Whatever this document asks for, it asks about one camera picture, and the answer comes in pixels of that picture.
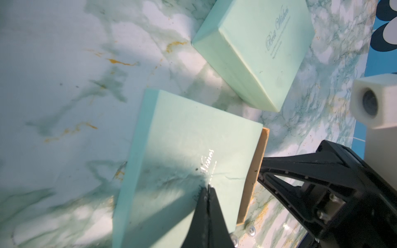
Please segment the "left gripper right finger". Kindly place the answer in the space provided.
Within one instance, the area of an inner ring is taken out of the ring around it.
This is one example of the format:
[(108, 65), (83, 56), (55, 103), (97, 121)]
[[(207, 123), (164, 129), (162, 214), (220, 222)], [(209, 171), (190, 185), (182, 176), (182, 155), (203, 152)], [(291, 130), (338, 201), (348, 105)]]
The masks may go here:
[(215, 188), (208, 186), (209, 248), (233, 248)]

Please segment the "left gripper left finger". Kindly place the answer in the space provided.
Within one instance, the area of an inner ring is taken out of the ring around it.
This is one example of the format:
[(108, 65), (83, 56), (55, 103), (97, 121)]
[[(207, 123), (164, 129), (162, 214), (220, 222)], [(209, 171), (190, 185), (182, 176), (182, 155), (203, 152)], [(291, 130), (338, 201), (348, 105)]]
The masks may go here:
[(208, 189), (203, 188), (197, 200), (192, 222), (182, 248), (207, 248), (209, 242)]

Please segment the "pearl earring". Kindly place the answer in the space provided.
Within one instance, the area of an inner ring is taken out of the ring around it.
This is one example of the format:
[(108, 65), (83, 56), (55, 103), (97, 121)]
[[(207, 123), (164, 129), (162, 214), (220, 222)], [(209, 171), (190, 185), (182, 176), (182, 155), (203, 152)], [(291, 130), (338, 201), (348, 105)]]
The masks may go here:
[(253, 225), (250, 225), (246, 228), (246, 233), (250, 236), (250, 237), (254, 237), (256, 234), (256, 229)]
[(233, 243), (234, 248), (238, 248), (239, 246), (239, 239), (235, 234), (230, 234), (230, 239)]

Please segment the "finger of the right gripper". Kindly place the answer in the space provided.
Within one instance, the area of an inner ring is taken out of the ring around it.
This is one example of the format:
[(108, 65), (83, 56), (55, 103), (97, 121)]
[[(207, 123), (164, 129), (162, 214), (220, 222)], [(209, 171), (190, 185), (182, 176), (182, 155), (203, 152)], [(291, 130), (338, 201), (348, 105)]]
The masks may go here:
[(307, 230), (302, 248), (397, 245), (397, 192), (348, 147), (264, 158), (257, 180)]

